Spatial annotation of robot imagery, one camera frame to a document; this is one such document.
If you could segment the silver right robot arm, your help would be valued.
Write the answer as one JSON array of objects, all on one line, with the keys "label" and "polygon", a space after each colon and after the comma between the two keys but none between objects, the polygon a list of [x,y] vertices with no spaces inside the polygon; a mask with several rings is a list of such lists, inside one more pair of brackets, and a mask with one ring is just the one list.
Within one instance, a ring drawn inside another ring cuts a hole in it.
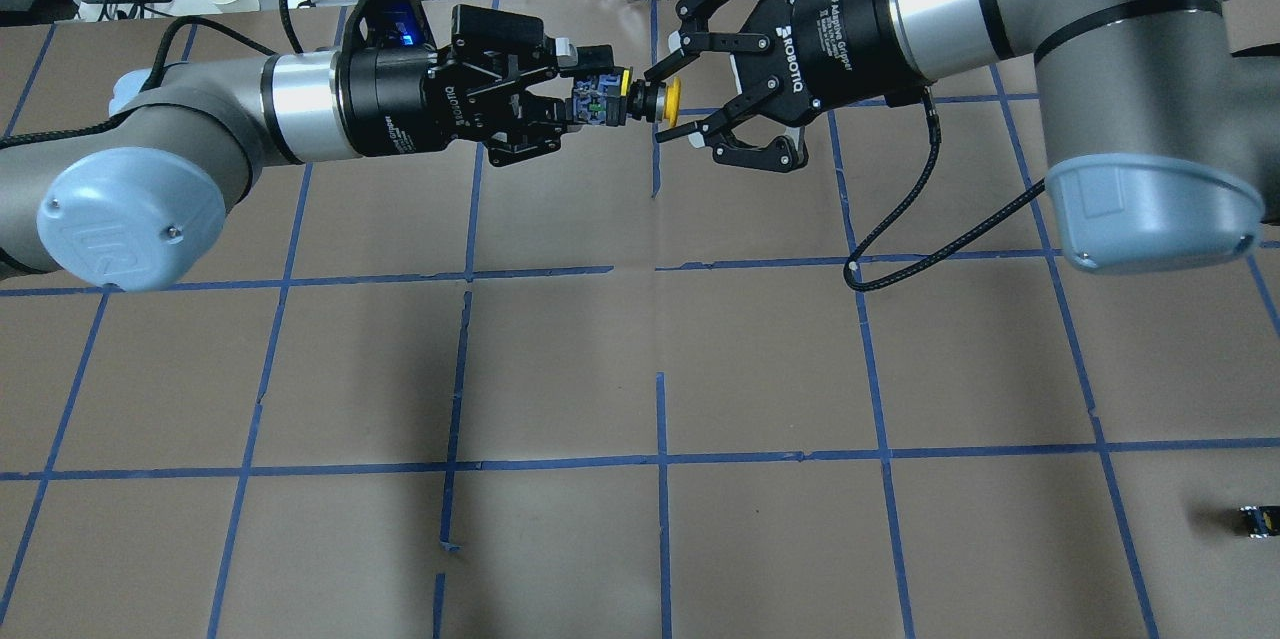
[{"label": "silver right robot arm", "polygon": [[680,0],[672,77],[730,56],[739,95],[671,127],[722,164],[788,172],[799,131],[876,96],[1032,56],[1065,259],[1133,274],[1244,257],[1277,224],[1277,46],[1231,51],[1229,0]]}]

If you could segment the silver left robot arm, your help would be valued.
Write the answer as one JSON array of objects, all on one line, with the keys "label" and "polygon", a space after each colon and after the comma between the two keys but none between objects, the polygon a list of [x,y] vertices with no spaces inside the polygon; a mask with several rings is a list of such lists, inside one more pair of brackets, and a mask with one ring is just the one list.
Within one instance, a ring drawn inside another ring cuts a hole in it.
[{"label": "silver left robot arm", "polygon": [[611,46],[549,37],[543,20],[460,4],[438,42],[420,4],[360,0],[337,47],[169,61],[124,77],[108,120],[3,142],[3,277],[67,271],[159,291],[218,242],[266,168],[480,143],[498,163],[556,152],[595,123],[548,79],[623,73]]}]

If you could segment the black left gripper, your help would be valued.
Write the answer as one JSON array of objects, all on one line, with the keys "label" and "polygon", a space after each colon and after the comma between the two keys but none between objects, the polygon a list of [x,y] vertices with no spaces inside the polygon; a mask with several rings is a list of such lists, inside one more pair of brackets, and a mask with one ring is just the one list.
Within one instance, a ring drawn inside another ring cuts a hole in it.
[{"label": "black left gripper", "polygon": [[467,99],[471,90],[522,90],[544,79],[614,73],[613,47],[550,37],[536,15],[458,5],[451,50],[346,46],[335,58],[338,106],[358,156],[436,152],[453,141],[483,143],[504,168],[561,150],[570,101],[521,91]]}]

